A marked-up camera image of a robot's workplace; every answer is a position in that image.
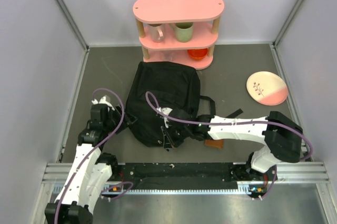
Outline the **black student backpack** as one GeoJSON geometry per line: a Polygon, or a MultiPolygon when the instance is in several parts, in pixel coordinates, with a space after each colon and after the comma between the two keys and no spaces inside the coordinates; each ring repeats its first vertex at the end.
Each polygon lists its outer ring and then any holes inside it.
{"type": "Polygon", "coordinates": [[[147,147],[163,147],[161,126],[164,120],[147,103],[145,93],[156,97],[155,107],[185,110],[187,113],[215,115],[215,102],[201,95],[201,82],[196,69],[172,62],[141,62],[138,65],[125,112],[137,117],[130,125],[134,137],[147,147]]]}

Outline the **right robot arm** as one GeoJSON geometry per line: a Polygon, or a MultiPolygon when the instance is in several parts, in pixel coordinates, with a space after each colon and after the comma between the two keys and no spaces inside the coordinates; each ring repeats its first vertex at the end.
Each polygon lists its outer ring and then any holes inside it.
{"type": "Polygon", "coordinates": [[[272,111],[256,119],[223,118],[200,115],[193,118],[180,109],[159,108],[164,131],[170,142],[187,138],[198,141],[224,139],[251,141],[263,147],[251,154],[245,167],[249,178],[259,179],[280,162],[298,163],[301,159],[302,129],[287,116],[272,111]]]}

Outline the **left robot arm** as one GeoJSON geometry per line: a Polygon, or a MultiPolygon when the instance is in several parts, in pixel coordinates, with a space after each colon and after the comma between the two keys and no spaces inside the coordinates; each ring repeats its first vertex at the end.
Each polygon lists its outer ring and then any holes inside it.
{"type": "Polygon", "coordinates": [[[103,153],[104,144],[110,137],[130,127],[140,139],[149,140],[151,145],[173,147],[169,136],[170,115],[173,108],[154,110],[162,119],[142,119],[125,112],[123,105],[113,107],[110,103],[94,102],[91,118],[79,134],[76,155],[66,182],[55,202],[45,208],[47,223],[92,223],[96,202],[106,191],[104,185],[119,175],[115,157],[103,153]]]}

